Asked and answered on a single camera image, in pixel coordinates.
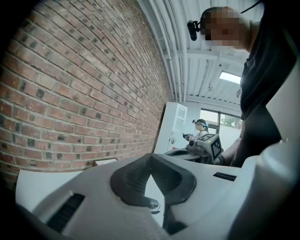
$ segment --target white cabinet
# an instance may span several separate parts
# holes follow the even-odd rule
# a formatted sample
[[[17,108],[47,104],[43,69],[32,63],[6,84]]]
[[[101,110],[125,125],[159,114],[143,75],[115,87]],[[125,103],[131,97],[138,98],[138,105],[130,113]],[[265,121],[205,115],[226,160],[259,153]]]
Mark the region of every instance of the white cabinet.
[[[172,149],[172,135],[176,132],[182,133],[187,111],[188,109],[181,104],[167,103],[154,153],[163,154]]]

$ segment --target person's neck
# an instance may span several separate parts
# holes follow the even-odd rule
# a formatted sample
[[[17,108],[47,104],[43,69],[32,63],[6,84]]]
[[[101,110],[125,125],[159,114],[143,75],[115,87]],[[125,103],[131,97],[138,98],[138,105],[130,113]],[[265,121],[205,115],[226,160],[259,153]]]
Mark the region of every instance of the person's neck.
[[[259,31],[259,22],[255,22],[255,23],[250,22],[250,40],[249,40],[247,46],[245,47],[247,53],[249,53],[249,54],[252,51],[252,47],[256,40],[258,31]]]

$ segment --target white wall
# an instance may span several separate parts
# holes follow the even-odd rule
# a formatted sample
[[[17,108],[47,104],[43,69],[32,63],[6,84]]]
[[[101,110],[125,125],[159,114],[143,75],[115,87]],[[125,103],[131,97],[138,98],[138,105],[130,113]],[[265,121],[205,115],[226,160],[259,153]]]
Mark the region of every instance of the white wall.
[[[182,105],[187,107],[187,118],[183,126],[182,133],[193,134],[196,135],[197,131],[195,129],[195,124],[192,123],[193,120],[197,120],[200,117],[201,108],[227,113],[235,116],[240,116],[241,112],[235,109],[229,109],[227,107],[222,107],[218,105],[212,105],[207,103],[199,103],[186,101],[185,103],[181,103]],[[175,148],[185,148],[188,142],[182,137],[182,133],[175,133],[172,137],[175,139],[175,143],[172,145]],[[226,150],[240,135],[240,130],[230,128],[227,126],[220,126],[220,140],[222,144],[222,148]]]

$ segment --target person's arm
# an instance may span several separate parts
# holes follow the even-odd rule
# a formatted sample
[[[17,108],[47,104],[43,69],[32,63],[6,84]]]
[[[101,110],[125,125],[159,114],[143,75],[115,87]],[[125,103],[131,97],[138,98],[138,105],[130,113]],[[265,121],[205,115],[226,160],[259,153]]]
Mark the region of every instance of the person's arm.
[[[225,166],[230,166],[230,163],[232,162],[233,157],[234,157],[234,155],[238,149],[238,146],[240,144],[244,130],[245,130],[245,122],[242,121],[242,129],[241,129],[239,138],[237,140],[235,140],[234,143],[228,149],[226,149],[224,152],[221,153],[222,156],[224,157],[224,165]]]

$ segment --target white pipe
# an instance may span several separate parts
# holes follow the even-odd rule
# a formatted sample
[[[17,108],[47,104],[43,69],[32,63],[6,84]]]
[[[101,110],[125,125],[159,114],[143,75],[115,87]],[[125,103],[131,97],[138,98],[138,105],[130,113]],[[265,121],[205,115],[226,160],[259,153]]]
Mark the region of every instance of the white pipe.
[[[177,47],[175,43],[175,35],[173,32],[172,24],[168,16],[168,12],[165,8],[164,2],[162,0],[155,0],[159,11],[161,13],[161,16],[165,22],[166,29],[169,33],[170,41],[171,41],[171,46],[172,46],[172,52],[173,52],[173,59],[175,61],[175,68],[176,68],[176,76],[177,76],[177,83],[178,83],[178,92],[179,92],[179,102],[181,103],[182,95],[181,95],[181,79],[180,79],[180,65],[179,65],[179,58],[177,54]]]
[[[154,11],[155,17],[156,17],[156,19],[157,19],[157,21],[158,21],[160,30],[161,30],[161,32],[163,33],[163,38],[164,38],[165,46],[166,46],[166,48],[167,48],[167,53],[168,53],[168,60],[170,61],[172,80],[173,80],[173,84],[174,84],[174,88],[175,88],[175,95],[177,96],[177,87],[176,87],[176,83],[175,83],[174,68],[173,68],[173,63],[172,63],[172,58],[171,58],[171,53],[170,53],[169,44],[168,44],[168,41],[167,41],[167,37],[166,37],[166,35],[165,35],[165,30],[164,30],[163,24],[162,24],[162,22],[161,22],[161,20],[160,20],[160,16],[159,16],[159,14],[158,14],[158,11],[157,11],[157,9],[156,9],[156,7],[155,7],[155,4],[154,4],[153,0],[150,0],[149,2],[150,2],[151,7],[152,7],[152,9],[153,9],[153,11]]]
[[[174,15],[176,19],[176,23],[179,28],[179,35],[180,35],[180,42],[181,42],[181,49],[183,53],[182,58],[182,65],[183,65],[183,102],[186,101],[187,98],[187,86],[188,86],[188,54],[187,54],[187,36],[186,36],[186,25],[183,25],[183,23],[186,24],[186,22],[182,19],[182,9],[179,8],[179,1],[178,0],[172,0],[170,1],[171,5],[174,10]]]

